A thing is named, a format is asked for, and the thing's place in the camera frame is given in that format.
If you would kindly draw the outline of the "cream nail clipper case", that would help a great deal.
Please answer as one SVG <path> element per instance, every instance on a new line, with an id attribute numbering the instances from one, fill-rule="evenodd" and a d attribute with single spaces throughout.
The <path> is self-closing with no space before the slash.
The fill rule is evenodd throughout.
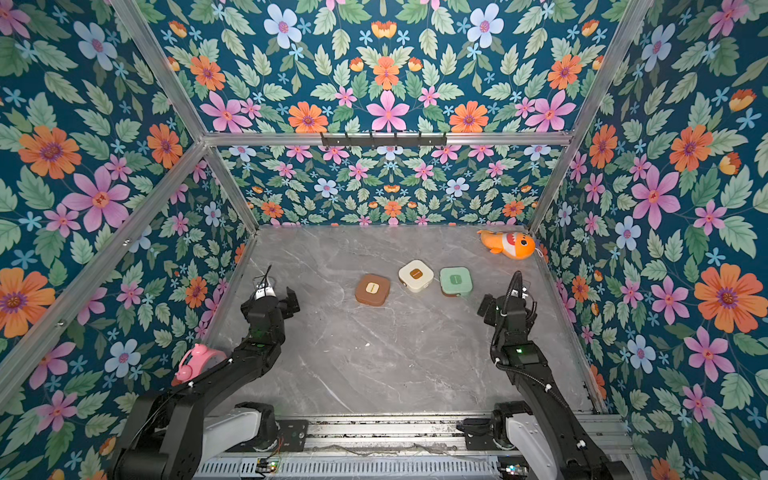
<path id="1" fill-rule="evenodd" d="M 425 262 L 414 259 L 399 269 L 398 278 L 407 290 L 419 293 L 434 281 L 435 275 Z"/>

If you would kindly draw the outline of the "brown nail clipper case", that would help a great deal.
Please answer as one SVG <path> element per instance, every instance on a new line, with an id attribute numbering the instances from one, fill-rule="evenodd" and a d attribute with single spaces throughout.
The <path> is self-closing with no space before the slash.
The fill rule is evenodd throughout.
<path id="1" fill-rule="evenodd" d="M 391 288 L 388 278 L 375 274 L 365 274 L 355 289 L 355 299 L 358 303 L 373 307 L 383 306 Z"/>

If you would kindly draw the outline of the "green nail clipper case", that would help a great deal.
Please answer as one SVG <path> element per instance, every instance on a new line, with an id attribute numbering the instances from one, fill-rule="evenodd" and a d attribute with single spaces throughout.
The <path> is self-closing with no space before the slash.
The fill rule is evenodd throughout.
<path id="1" fill-rule="evenodd" d="M 465 297 L 471 294 L 473 282 L 466 267 L 445 267 L 439 272 L 442 293 L 447 297 Z"/>

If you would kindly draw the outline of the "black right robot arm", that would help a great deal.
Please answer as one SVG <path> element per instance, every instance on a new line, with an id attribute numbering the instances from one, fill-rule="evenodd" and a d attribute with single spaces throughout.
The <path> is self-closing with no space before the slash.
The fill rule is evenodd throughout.
<path id="1" fill-rule="evenodd" d="M 494 441 L 516 448 L 538 479 L 630 479 L 629 468 L 610 459 L 589 436 L 556 385 L 543 351 L 529 338 L 536 307 L 527 305 L 523 292 L 486 294 L 477 314 L 493 328 L 491 363 L 522 397 L 494 407 Z"/>

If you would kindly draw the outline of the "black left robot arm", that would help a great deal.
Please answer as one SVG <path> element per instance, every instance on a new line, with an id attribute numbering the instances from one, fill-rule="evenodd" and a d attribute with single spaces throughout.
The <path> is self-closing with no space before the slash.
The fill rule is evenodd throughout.
<path id="1" fill-rule="evenodd" d="M 243 386 L 266 375 L 286 340 L 285 322 L 300 310 L 297 294 L 255 291 L 241 306 L 250 330 L 231 355 L 200 375 L 134 403 L 107 470 L 110 479 L 191 479 L 198 467 L 235 446 L 268 450 L 278 443 L 274 408 L 241 402 L 215 410 Z"/>

